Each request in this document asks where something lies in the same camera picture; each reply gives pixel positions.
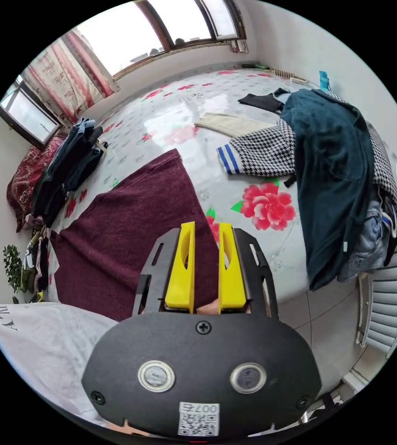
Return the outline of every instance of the green plant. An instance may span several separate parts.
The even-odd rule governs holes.
[[[14,293],[21,290],[21,269],[22,261],[19,257],[18,248],[9,244],[4,247],[4,268],[8,278],[8,284],[13,288]]]

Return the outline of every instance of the blue striped cuff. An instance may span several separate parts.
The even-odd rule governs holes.
[[[243,173],[243,168],[237,152],[229,145],[225,144],[217,148],[218,157],[228,175]]]

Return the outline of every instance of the red floral curtain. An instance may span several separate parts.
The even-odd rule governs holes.
[[[93,104],[119,90],[75,30],[42,51],[22,77],[67,127]]]

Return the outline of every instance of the windowsill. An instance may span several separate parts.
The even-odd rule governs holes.
[[[129,74],[133,71],[135,71],[138,68],[141,68],[142,66],[148,65],[152,62],[154,62],[155,60],[159,60],[162,59],[164,57],[168,57],[172,54],[177,54],[180,52],[184,52],[184,51],[190,51],[190,50],[194,50],[197,48],[208,48],[210,46],[228,46],[228,40],[222,41],[222,42],[211,42],[211,43],[202,43],[202,44],[194,44],[194,45],[190,45],[190,46],[185,46],[184,48],[178,48],[176,50],[172,50],[169,51],[167,53],[162,53],[162,54],[158,54],[156,56],[152,56],[148,59],[142,60],[140,63],[136,63],[135,65],[131,65],[128,68],[124,68],[122,71],[120,71],[119,73],[115,74],[113,76],[113,79],[115,81],[120,80],[122,77],[124,77],[126,74]]]

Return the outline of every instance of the window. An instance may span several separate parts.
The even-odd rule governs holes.
[[[95,15],[77,28],[112,74],[149,57],[153,49],[164,51],[151,24],[133,2]]]
[[[138,0],[77,27],[106,69],[126,69],[183,46],[245,38],[233,0]]]
[[[6,91],[0,102],[0,116],[24,139],[43,149],[61,124],[34,93],[21,76]]]
[[[195,0],[149,0],[173,40],[186,42],[211,38],[208,25]]]

